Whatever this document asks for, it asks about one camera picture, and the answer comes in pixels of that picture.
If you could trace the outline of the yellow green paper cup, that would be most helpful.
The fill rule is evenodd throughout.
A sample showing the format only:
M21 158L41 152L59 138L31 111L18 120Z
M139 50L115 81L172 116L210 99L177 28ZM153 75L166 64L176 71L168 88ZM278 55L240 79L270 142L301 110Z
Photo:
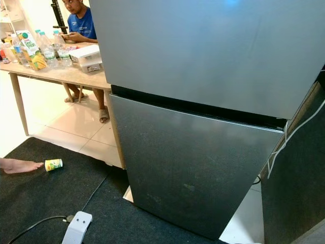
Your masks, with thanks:
M45 160L44 167L47 172L60 169L63 167L63 160L57 159L57 160Z

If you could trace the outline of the large grey fridge door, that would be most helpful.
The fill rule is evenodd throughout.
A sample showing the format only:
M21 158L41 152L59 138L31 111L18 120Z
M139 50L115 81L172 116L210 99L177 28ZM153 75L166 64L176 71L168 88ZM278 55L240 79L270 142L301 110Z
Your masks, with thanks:
M218 239L283 136L283 118L113 86L135 205Z

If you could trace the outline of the small orange labelled bottle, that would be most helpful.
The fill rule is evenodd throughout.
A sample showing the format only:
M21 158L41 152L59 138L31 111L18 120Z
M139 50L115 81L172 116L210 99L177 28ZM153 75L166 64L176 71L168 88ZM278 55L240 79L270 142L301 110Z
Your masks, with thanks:
M10 59L9 56L7 56L7 53L5 52L5 43L0 42L0 56L2 58L2 63L3 64L9 64Z

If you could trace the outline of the green white juice carton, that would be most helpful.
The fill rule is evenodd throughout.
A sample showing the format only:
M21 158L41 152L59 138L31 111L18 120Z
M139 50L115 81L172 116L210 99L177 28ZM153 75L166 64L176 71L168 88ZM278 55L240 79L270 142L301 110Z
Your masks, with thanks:
M42 52L31 32L28 30L17 31L16 35L24 46L25 55L30 67L34 71L47 68L46 59L42 55Z

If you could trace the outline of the light wooden table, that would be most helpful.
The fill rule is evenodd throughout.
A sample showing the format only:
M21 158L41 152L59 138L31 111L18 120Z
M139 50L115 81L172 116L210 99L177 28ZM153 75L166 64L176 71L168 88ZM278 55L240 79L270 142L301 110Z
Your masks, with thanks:
M15 95L15 102L18 107L19 118L21 120L25 136L29 136L29 130L25 115L23 97L19 86L19 76L35 78L52 83L76 84L81 87L97 88L103 90L105 95L105 102L107 103L109 118L111 119L109 120L109 123L113 128L112 133L114 135L114 139L116 139L117 155L119 158L116 167L120 167L121 169L126 168L126 165L124 163L124 156L121 149L120 138L116 129L117 123L114 121L115 114L112 109L111 100L109 98L109 95L112 93L111 84L107 81L104 71L92 71L89 73L84 73L79 68L50 68L34 71L19 64L0 64L0 70L6 71L9 74L10 83Z

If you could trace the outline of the black floor mat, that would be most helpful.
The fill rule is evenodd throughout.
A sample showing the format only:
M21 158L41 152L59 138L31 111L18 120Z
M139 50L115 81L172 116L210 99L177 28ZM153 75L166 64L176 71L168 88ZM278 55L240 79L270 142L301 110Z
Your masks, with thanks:
M47 172L2 174L1 242L62 244L68 224L62 216L84 211L93 220L84 244L227 244L193 234L135 207L123 198L127 172L104 161L30 137L9 158L63 160Z

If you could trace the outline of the white shelf unit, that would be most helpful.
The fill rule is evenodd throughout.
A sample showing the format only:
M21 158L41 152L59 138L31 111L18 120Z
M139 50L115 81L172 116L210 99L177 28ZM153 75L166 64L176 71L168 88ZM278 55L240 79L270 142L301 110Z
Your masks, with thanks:
M7 37L16 31L28 30L20 0L0 0L0 33Z

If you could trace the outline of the clear labelled plastic container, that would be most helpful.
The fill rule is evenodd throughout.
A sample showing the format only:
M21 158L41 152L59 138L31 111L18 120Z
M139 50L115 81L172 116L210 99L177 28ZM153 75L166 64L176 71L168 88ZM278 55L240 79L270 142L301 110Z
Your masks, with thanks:
M94 71L100 71L104 69L102 65L102 60L101 59L90 59L90 60L79 60L79 67L81 68L81 71L84 73L90 73Z

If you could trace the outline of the white lidded plastic container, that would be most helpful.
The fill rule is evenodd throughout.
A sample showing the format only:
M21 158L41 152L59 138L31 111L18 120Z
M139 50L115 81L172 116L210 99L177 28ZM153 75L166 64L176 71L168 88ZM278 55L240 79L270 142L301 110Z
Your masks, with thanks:
M90 60L101 60L100 49L97 44L90 46L79 47L69 51L69 55L74 62L86 62Z

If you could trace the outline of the black stand pole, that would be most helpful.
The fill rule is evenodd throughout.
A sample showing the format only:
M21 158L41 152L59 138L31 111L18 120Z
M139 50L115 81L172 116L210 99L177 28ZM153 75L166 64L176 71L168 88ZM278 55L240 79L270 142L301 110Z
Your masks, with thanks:
M51 2L51 7L56 19L56 25L54 25L53 28L59 29L62 34L68 34L68 27L66 26L66 22L63 19L62 12L60 11L58 0L51 0Z

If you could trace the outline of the person in blue shirt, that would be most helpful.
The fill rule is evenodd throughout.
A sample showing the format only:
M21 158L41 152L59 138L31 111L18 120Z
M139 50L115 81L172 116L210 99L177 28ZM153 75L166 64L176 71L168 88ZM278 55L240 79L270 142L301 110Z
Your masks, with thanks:
M70 13L68 16L69 33L62 35L63 40L75 43L88 42L97 44L98 41L90 7L86 6L83 0L62 0L62 3ZM105 124L109 120L109 113L107 105L105 105L104 90L94 88L93 93L99 105L99 121Z

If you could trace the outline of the grey freezer door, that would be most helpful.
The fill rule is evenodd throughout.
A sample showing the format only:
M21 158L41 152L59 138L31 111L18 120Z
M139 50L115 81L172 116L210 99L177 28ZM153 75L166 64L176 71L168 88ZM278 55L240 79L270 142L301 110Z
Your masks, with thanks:
M325 0L91 0L107 81L290 119L325 65Z

